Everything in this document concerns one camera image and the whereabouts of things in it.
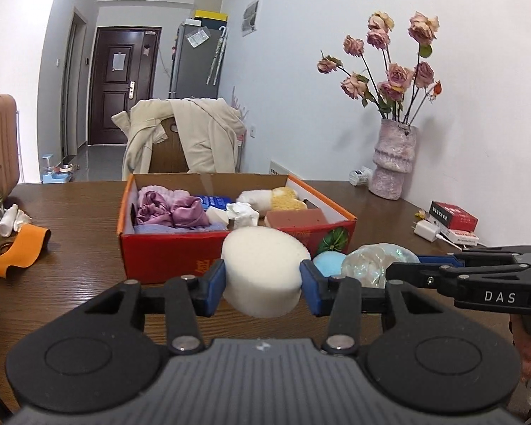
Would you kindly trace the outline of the person's right hand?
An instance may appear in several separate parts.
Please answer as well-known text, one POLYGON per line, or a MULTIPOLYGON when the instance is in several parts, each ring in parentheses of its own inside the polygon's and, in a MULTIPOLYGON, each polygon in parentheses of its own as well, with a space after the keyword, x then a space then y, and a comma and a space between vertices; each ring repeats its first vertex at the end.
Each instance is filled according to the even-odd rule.
POLYGON ((513 343, 521 358, 521 379, 531 380, 531 334, 529 334, 519 315, 510 316, 513 343))

